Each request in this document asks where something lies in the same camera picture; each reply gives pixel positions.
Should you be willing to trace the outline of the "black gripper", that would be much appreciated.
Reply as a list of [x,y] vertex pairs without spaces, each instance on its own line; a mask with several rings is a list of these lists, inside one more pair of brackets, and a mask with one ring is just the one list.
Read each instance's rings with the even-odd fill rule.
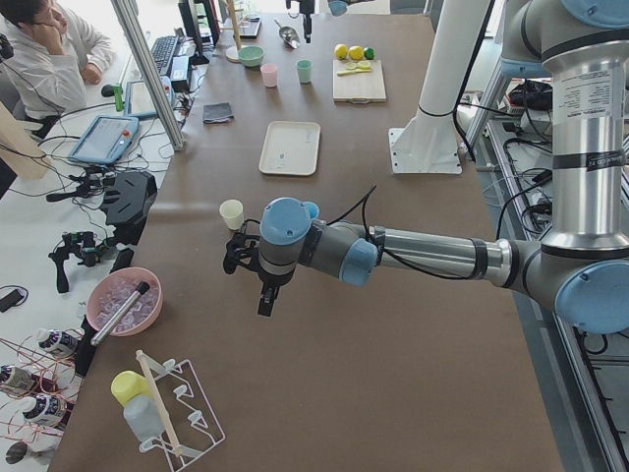
[[257,313],[270,317],[280,287],[287,284],[293,274],[294,266],[288,268],[264,268],[259,256],[259,236],[236,232],[226,244],[223,270],[233,274],[238,266],[255,272],[262,283]]

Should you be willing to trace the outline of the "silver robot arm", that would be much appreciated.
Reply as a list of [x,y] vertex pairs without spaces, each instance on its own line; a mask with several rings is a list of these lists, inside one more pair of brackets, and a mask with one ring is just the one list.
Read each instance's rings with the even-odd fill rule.
[[[330,13],[337,17],[343,15],[347,12],[349,6],[358,4],[358,3],[366,3],[371,0],[327,0],[327,6],[330,10]],[[315,0],[286,0],[286,8],[291,8],[291,3],[299,4],[299,13],[303,16],[303,30],[304,30],[304,38],[306,43],[312,42],[312,15],[315,13]]]
[[505,6],[503,73],[552,80],[552,224],[542,239],[486,242],[326,222],[314,203],[285,197],[265,207],[258,235],[233,235],[224,270],[258,275],[264,316],[297,266],[358,286],[377,266],[401,266],[443,279],[486,279],[588,333],[626,329],[628,238],[620,195],[627,61],[624,1]]

